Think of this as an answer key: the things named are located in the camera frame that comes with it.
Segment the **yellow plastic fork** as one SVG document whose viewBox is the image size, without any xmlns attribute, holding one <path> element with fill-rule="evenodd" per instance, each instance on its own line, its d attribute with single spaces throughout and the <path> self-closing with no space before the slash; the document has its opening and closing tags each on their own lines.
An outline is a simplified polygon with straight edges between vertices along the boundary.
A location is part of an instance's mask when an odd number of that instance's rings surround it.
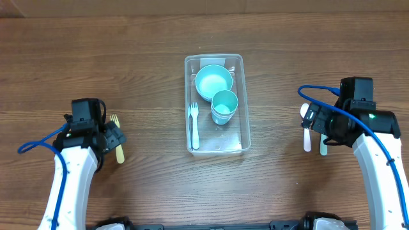
<svg viewBox="0 0 409 230">
<path fill-rule="evenodd" d="M 120 127 L 120 122 L 117 115 L 115 114 L 110 115 L 110 120 L 113 121 L 118 128 Z M 119 164 L 122 164 L 125 161 L 122 145 L 116 147 L 116 160 L 117 163 Z"/>
</svg>

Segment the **light blue plastic fork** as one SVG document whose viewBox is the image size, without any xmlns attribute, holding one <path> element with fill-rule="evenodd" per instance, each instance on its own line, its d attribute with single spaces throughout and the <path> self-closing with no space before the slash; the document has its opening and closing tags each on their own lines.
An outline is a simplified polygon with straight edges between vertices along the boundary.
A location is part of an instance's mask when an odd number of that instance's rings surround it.
<svg viewBox="0 0 409 230">
<path fill-rule="evenodd" d="M 192 117 L 192 147 L 197 150 L 200 147 L 199 132 L 197 125 L 197 118 L 199 115 L 199 106 L 197 102 L 194 102 L 190 106 L 190 115 Z"/>
</svg>

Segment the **green plastic cup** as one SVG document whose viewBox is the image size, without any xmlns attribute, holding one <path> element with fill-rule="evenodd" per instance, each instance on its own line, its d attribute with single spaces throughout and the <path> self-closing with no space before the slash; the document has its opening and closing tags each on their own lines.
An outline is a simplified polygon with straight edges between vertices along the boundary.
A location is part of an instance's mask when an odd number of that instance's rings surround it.
<svg viewBox="0 0 409 230">
<path fill-rule="evenodd" d="M 238 97 L 230 90 L 216 93 L 211 102 L 212 119 L 218 125 L 225 125 L 238 108 Z"/>
</svg>

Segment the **light blue bowl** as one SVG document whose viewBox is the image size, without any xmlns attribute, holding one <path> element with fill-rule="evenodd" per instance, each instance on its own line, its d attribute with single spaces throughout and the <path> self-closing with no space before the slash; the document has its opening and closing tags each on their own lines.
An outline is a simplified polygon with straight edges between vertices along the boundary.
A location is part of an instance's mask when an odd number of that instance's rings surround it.
<svg viewBox="0 0 409 230">
<path fill-rule="evenodd" d="M 207 102 L 211 102 L 219 91 L 231 90 L 233 83 L 231 73 L 220 65 L 204 66 L 195 78 L 196 91 Z"/>
</svg>

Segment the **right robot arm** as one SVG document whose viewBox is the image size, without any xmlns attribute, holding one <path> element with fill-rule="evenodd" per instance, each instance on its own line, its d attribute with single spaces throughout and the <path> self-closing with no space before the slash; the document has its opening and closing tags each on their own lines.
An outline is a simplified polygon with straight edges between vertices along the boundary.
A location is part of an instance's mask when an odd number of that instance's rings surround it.
<svg viewBox="0 0 409 230">
<path fill-rule="evenodd" d="M 327 146 L 347 146 L 357 159 L 367 194 L 372 229 L 408 229 L 408 181 L 401 154 L 401 131 L 396 115 L 376 108 L 373 80 L 347 77 L 338 88 L 326 89 L 337 96 L 329 105 L 305 95 L 300 108 L 303 147 L 311 149 L 313 130 L 321 135 L 320 153 Z"/>
</svg>

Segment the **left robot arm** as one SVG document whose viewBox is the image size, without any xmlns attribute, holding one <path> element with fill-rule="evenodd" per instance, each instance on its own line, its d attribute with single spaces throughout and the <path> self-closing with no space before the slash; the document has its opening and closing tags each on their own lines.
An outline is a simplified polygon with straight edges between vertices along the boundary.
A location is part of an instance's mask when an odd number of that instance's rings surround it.
<svg viewBox="0 0 409 230">
<path fill-rule="evenodd" d="M 104 156 L 127 138 L 113 122 L 106 122 L 102 100 L 72 101 L 72 114 L 58 133 L 51 150 L 55 170 L 49 200 L 39 229 L 85 229 L 89 190 Z"/>
</svg>

